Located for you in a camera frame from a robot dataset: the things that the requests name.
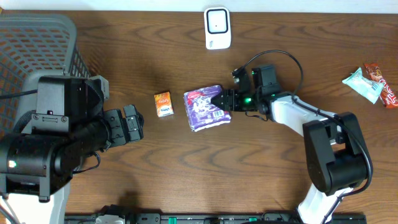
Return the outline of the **red purple floral tissue pack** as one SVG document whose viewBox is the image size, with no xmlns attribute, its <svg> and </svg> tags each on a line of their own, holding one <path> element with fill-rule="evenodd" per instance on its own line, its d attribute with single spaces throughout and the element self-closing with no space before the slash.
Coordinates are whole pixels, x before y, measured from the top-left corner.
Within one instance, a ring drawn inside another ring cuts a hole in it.
<svg viewBox="0 0 398 224">
<path fill-rule="evenodd" d="M 213 85 L 184 93 L 185 110 L 192 131 L 198 132 L 231 122 L 229 112 L 211 103 L 211 99 L 221 91 L 220 85 Z"/>
</svg>

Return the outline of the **orange tissue pack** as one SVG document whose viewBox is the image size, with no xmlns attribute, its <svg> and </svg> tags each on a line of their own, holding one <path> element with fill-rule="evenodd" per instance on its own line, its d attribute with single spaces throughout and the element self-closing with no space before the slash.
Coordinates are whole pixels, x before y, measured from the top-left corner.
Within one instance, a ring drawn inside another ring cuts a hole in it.
<svg viewBox="0 0 398 224">
<path fill-rule="evenodd" d="M 154 99 L 158 117 L 161 118 L 174 114 L 169 91 L 154 95 Z"/>
</svg>

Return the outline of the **teal snack packet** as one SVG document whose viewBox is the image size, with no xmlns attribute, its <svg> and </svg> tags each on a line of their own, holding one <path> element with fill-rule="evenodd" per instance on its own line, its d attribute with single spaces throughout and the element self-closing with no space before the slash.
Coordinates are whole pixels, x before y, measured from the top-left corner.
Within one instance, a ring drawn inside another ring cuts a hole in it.
<svg viewBox="0 0 398 224">
<path fill-rule="evenodd" d="M 361 68 L 358 68 L 348 78 L 342 80 L 342 83 L 348 85 L 354 91 L 365 97 L 372 104 L 375 104 L 383 89 L 383 84 L 363 77 Z"/>
</svg>

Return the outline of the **orange brown snack bar wrapper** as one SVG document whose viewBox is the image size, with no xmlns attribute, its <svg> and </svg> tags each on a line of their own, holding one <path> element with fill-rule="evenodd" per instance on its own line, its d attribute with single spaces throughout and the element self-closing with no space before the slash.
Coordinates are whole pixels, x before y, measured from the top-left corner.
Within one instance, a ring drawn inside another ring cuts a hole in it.
<svg viewBox="0 0 398 224">
<path fill-rule="evenodd" d="M 379 98 L 382 100 L 384 107 L 387 109 L 397 108 L 397 96 L 383 78 L 379 65 L 377 63 L 365 63 L 364 66 L 371 80 L 382 84 Z"/>
</svg>

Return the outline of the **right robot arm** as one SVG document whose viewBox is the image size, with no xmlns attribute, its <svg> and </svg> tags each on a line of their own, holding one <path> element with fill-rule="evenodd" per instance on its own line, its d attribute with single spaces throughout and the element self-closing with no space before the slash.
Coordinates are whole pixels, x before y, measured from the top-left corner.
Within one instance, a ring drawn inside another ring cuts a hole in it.
<svg viewBox="0 0 398 224">
<path fill-rule="evenodd" d="M 273 65 L 244 67 L 232 72 L 237 90 L 222 90 L 211 103 L 223 111 L 255 111 L 263 121 L 283 124 L 303 137 L 307 170 L 312 181 L 293 221 L 328 223 L 345 197 L 366 190 L 373 165 L 357 117 L 335 114 L 303 102 L 284 91 Z"/>
</svg>

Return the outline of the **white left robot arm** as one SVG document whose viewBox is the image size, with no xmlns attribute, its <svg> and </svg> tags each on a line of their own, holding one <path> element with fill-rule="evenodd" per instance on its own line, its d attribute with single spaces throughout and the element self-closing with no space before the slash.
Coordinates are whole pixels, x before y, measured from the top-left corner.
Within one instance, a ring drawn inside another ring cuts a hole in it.
<svg viewBox="0 0 398 224">
<path fill-rule="evenodd" d="M 62 223 L 85 159 L 144 137 L 134 105 L 104 110 L 107 86 L 101 76 L 38 79 L 35 109 L 1 139 L 1 213 L 10 223 Z"/>
</svg>

